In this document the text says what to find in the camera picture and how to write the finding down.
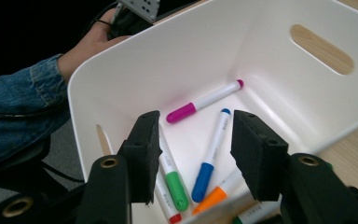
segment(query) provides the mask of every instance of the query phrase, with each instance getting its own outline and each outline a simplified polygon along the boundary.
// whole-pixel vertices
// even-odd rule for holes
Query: orange marker
[[[231,174],[222,181],[214,190],[206,196],[202,202],[193,210],[193,215],[196,215],[213,205],[222,202],[227,198],[227,194],[234,190],[242,180],[242,173],[238,168],[235,168]]]

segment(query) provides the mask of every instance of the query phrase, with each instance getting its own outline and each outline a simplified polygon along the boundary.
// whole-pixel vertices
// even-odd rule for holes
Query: white plastic bin
[[[350,72],[341,75],[300,47],[291,33],[296,24],[340,49],[351,59]],[[165,121],[174,109],[237,78],[243,90],[178,123]],[[117,153],[136,119],[159,110],[190,194],[224,107],[257,114],[289,143],[290,153],[317,153],[358,128],[358,11],[335,0],[209,1],[82,64],[69,100],[86,179],[103,155],[97,126]],[[232,121],[208,191],[235,168],[231,127]],[[247,190],[243,182],[232,197]],[[195,205],[182,216],[191,217]],[[133,223],[165,222],[157,200],[134,204],[132,212]]]

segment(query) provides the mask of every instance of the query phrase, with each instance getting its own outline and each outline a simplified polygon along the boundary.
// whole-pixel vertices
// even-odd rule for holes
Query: dark background
[[[0,0],[0,75],[75,46],[112,0]]]

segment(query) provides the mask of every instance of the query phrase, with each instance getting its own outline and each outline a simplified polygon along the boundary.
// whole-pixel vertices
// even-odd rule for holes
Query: hand
[[[111,21],[115,11],[114,8],[106,11],[100,20]],[[87,59],[129,37],[120,36],[108,41],[107,34],[109,30],[110,26],[96,21],[77,45],[58,59],[58,67],[66,84],[68,84],[78,66]]]

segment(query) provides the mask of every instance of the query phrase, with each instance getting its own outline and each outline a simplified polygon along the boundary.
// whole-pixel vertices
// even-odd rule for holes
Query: bin handle cutout
[[[302,49],[316,57],[322,63],[341,75],[353,71],[353,59],[344,51],[316,35],[306,27],[295,24],[290,28],[290,35]]]
[[[98,138],[100,139],[101,148],[103,150],[103,155],[104,156],[112,155],[109,142],[107,141],[106,133],[103,131],[101,125],[97,124],[96,128],[97,128]]]

